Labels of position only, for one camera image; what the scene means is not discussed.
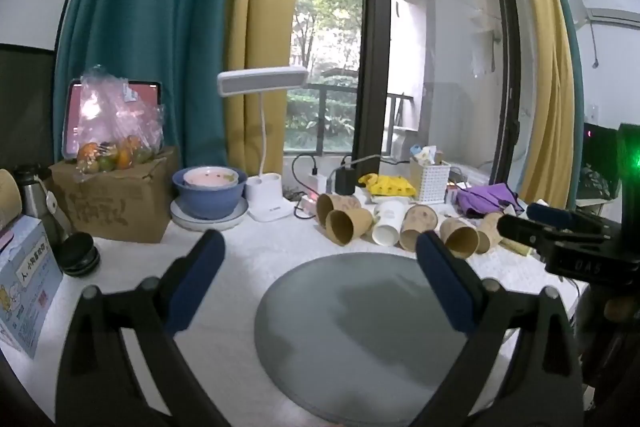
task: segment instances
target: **gray round mat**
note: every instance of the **gray round mat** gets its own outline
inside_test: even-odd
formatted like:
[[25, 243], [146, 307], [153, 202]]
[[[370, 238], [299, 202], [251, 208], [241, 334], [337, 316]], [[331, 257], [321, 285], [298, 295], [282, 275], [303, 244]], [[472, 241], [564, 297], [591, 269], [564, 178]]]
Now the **gray round mat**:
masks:
[[390, 254], [298, 266], [271, 285], [255, 316], [255, 347], [273, 383], [346, 427], [408, 425], [465, 342], [417, 262]]

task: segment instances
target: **window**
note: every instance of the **window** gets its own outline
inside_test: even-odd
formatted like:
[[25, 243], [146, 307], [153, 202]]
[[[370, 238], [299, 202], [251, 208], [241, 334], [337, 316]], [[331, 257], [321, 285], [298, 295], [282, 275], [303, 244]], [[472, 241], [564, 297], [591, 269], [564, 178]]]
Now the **window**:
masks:
[[516, 1], [386, 2], [296, 1], [290, 63], [310, 80], [289, 91], [285, 152], [404, 159], [430, 144], [476, 182], [506, 181], [518, 127]]
[[500, 0], [392, 0], [388, 90], [411, 94], [392, 142], [436, 145], [489, 181], [501, 133]]
[[362, 15], [363, 0], [296, 0], [290, 63], [309, 80], [288, 93], [286, 152], [351, 153]]
[[508, 184], [512, 190], [520, 190], [522, 171], [527, 160], [529, 141], [533, 130], [536, 111], [536, 73], [538, 69], [538, 42], [534, 25], [531, 0], [516, 0], [518, 6], [518, 26], [522, 73], [520, 80], [520, 107], [518, 108], [518, 140], [513, 150]]

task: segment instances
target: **blue gripper pad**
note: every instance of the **blue gripper pad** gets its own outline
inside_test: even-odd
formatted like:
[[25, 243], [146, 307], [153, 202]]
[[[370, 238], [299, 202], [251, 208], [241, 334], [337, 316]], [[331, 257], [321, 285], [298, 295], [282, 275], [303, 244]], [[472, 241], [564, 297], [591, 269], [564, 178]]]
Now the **blue gripper pad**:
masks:
[[532, 221], [537, 221], [559, 230], [573, 230], [574, 228], [574, 218], [570, 212], [545, 206], [544, 204], [531, 203], [527, 207], [527, 217]]
[[164, 331], [186, 330], [225, 260], [225, 240], [207, 230], [187, 257], [177, 259], [162, 276], [161, 298], [167, 304]]
[[415, 253], [451, 326], [471, 334], [483, 305], [479, 277], [466, 261], [453, 257], [435, 232], [420, 234]]

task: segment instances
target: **white lamp base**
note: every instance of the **white lamp base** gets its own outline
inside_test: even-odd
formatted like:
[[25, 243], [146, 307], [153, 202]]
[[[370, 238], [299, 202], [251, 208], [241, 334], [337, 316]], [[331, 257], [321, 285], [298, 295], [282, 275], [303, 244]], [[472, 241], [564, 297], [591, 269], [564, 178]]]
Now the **white lamp base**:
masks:
[[295, 204], [282, 197], [279, 174], [251, 176], [246, 181], [244, 196], [249, 203], [249, 215], [256, 221], [275, 221], [293, 214]]

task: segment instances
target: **purple cloth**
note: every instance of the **purple cloth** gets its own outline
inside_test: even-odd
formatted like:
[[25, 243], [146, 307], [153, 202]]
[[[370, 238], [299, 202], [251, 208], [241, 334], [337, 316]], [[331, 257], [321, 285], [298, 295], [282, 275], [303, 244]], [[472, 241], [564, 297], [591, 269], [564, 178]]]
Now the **purple cloth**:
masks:
[[482, 217], [491, 212], [501, 212], [510, 204], [517, 214], [524, 211], [518, 204], [518, 195], [511, 192], [505, 183], [460, 188], [457, 202], [467, 217]]

